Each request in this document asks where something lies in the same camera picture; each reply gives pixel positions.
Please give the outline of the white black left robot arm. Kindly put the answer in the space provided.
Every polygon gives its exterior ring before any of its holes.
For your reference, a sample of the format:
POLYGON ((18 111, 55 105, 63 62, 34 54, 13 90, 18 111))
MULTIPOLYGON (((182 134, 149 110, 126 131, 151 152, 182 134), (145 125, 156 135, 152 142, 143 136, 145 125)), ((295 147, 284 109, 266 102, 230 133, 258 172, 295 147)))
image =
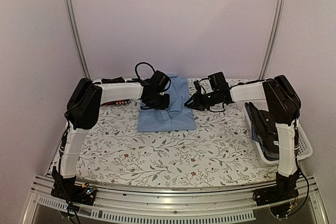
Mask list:
POLYGON ((98 121, 101 105, 140 100, 145 109, 165 110, 170 104, 167 94, 170 85, 170 77, 158 70, 145 80, 140 77, 129 80, 122 77, 102 78, 96 81, 82 78, 67 104, 67 127, 59 147, 60 161, 52 169, 58 192, 67 200, 73 200, 78 195, 78 188, 74 185, 77 158, 89 130, 98 121))

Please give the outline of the light blue long sleeve shirt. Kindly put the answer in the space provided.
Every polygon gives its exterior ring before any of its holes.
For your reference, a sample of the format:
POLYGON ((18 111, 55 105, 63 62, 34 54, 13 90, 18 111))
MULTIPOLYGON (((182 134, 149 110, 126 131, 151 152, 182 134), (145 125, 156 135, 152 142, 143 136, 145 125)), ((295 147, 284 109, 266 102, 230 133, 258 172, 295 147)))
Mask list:
POLYGON ((138 132, 168 132, 195 130, 193 110, 184 103, 190 98, 188 79, 169 75, 171 86, 169 107, 165 110, 141 110, 138 119, 138 132))

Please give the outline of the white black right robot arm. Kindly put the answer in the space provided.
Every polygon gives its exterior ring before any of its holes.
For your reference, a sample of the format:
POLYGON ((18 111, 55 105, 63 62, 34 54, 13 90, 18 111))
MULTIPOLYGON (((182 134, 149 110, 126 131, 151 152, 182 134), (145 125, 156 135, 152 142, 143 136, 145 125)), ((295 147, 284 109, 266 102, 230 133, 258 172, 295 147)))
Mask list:
POLYGON ((185 107, 204 111, 217 104, 263 100, 275 123, 279 143, 279 165, 276 186, 271 196, 276 201, 284 200, 295 188, 300 172, 297 164, 299 147, 298 119, 301 101, 284 75, 274 78, 238 83, 229 86, 224 74, 218 72, 207 77, 211 92, 203 90, 200 81, 194 81, 195 93, 184 103, 185 107))

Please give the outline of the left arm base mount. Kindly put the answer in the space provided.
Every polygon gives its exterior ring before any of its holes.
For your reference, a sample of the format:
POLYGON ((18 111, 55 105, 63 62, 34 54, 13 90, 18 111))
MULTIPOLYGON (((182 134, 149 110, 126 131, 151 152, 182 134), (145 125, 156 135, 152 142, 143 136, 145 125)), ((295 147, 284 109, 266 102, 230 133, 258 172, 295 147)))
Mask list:
POLYGON ((96 186, 90 186, 88 183, 83 185, 65 182, 61 184, 54 183, 51 191, 53 197, 88 206, 93 206, 96 194, 96 186))

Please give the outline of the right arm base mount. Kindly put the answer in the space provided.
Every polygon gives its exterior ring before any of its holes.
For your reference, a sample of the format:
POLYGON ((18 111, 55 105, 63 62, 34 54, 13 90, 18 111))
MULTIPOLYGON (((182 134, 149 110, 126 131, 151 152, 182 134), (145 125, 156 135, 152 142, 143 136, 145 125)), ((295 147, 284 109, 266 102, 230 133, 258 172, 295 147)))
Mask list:
POLYGON ((256 189, 253 192, 253 200, 257 206, 263 206, 289 200, 299 196, 296 184, 279 182, 275 186, 256 189))

